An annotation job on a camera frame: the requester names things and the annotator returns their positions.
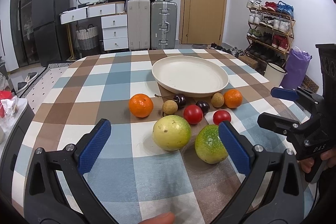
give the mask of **empty round plate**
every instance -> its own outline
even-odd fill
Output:
[[[229,77],[220,66],[193,56],[170,56],[157,61],[152,74],[159,85],[189,97],[207,97],[222,91]]]

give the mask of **orange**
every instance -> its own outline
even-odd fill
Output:
[[[224,93],[224,103],[228,108],[237,108],[243,102],[243,96],[239,90],[228,90]]]
[[[153,110],[153,101],[145,94],[136,94],[128,102],[130,112],[138,117],[145,118]]]

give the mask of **checkered tablecloth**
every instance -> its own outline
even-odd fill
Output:
[[[285,137],[259,128],[258,115],[269,112],[300,122],[308,117],[293,102],[272,98],[271,83],[232,55],[217,50],[179,49],[90,56],[73,63],[59,78],[25,135],[12,183],[15,208],[23,213],[25,181],[36,148],[61,150],[69,143],[77,143],[101,118],[106,118],[112,124],[111,136],[84,177],[116,220],[121,224],[138,223],[172,211],[177,215],[176,223],[210,223],[239,188],[244,175],[237,172],[230,157],[209,165],[195,153],[195,137],[205,125],[213,123],[213,113],[218,110],[212,106],[203,120],[192,126],[192,139],[180,151],[168,153],[153,142],[152,128],[161,118],[166,100],[154,94],[170,97],[172,93],[157,84],[151,68],[156,61],[175,55],[204,58],[228,73],[230,83],[223,93],[236,88],[244,97],[240,107],[227,109],[231,123],[253,145],[277,152],[293,149]],[[129,112],[128,100],[137,93],[153,100],[154,110],[146,118],[136,118]],[[187,100],[187,104],[197,101]],[[61,172],[58,176],[69,203],[79,211],[64,176]],[[313,191],[305,189],[307,211]],[[253,207],[261,197],[262,191]]]

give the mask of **silver suitcase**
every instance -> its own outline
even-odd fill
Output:
[[[150,0],[129,0],[127,2],[128,47],[131,51],[150,48],[150,8]]]
[[[151,7],[151,48],[175,47],[177,4],[172,1],[155,1]]]

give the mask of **wicker basket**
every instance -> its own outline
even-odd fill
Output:
[[[87,29],[76,31],[78,44],[81,51],[91,50],[99,46],[97,26],[92,25],[92,28],[89,28],[89,26]]]

